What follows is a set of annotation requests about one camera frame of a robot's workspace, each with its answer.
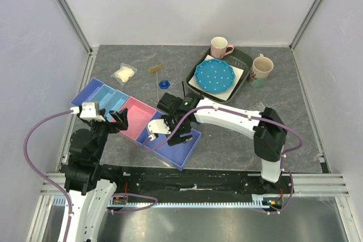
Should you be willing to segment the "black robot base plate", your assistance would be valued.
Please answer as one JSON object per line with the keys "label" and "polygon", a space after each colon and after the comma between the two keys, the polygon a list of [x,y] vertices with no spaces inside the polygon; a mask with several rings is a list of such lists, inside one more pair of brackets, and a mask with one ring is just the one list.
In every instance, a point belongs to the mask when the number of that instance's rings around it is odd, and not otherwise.
{"label": "black robot base plate", "polygon": [[117,195],[135,197],[241,200],[243,196],[282,196],[290,194],[293,182],[289,174],[277,183],[263,180],[256,172],[167,168],[100,167],[101,179],[116,184]]}

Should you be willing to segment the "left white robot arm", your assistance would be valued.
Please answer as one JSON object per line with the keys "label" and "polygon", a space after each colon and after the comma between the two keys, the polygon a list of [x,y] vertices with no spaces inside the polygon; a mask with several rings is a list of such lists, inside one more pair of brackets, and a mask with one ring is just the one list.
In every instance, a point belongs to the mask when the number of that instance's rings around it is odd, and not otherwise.
{"label": "left white robot arm", "polygon": [[124,188],[120,167],[101,165],[100,160],[110,134],[128,129],[128,110],[110,111],[105,117],[98,103],[72,107],[71,113],[88,125],[70,138],[69,158],[61,171],[65,175],[66,207],[59,237],[65,241],[96,241],[107,203]]}

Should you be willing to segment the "clear test tube rack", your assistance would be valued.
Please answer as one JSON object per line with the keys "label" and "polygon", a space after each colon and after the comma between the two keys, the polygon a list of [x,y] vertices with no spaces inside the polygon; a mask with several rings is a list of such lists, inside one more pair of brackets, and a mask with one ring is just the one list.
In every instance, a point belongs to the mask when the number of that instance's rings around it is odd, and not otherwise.
{"label": "clear test tube rack", "polygon": [[256,103],[255,105],[249,107],[249,111],[258,111],[258,112],[264,112],[266,106],[262,103],[262,102],[259,102],[259,103]]}

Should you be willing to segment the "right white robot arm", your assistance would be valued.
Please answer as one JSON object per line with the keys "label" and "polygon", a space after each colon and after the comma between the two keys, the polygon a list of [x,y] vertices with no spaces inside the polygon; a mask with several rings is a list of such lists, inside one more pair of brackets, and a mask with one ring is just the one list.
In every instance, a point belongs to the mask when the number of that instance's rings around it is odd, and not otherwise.
{"label": "right white robot arm", "polygon": [[192,140],[191,123],[212,124],[241,133],[254,142],[254,152],[261,159],[261,189],[273,193],[280,187],[281,153],[287,132],[275,110],[247,111],[216,103],[198,94],[183,99],[165,93],[157,108],[164,112],[147,125],[149,138],[167,136],[169,146]]}

